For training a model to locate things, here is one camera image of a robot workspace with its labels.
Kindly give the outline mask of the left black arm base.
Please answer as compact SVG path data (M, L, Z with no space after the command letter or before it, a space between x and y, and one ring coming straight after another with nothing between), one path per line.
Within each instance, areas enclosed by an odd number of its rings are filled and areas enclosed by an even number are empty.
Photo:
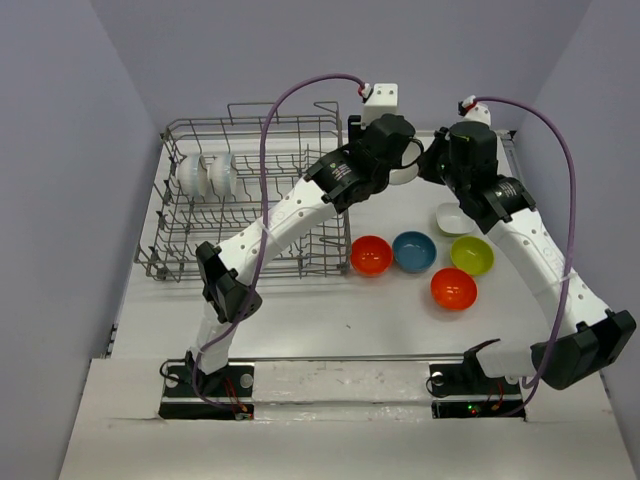
M193 368L185 360L168 359L159 368L163 387L159 416L165 420L245 421L254 417L254 367L229 364L205 375L198 373L193 390Z

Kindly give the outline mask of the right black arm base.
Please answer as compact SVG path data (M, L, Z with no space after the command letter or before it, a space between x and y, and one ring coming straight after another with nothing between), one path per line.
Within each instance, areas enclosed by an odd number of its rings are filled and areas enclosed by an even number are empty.
M496 418L523 404L518 386L471 372L462 363L430 365L425 387L433 398L434 419Z

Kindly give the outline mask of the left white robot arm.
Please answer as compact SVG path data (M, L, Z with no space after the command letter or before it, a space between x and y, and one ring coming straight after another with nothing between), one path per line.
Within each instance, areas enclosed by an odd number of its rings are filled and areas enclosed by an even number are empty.
M403 116L382 115L360 138L321 156L250 226L217 245L197 247L205 305L186 375L196 396L219 388L236 327L262 304L256 292L262 268L310 229L382 192L414 135Z

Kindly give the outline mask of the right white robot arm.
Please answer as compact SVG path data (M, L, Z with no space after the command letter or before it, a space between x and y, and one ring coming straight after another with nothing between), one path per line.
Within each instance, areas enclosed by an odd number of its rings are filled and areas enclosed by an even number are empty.
M482 392L497 377L532 377L564 390L611 365L636 331L627 310L612 310L575 271L549 235L536 202L516 178L498 171L498 137L461 121L434 134L418 159L419 177L447 186L459 206L505 255L541 308L554 341L510 347L497 341L460 368L462 384Z

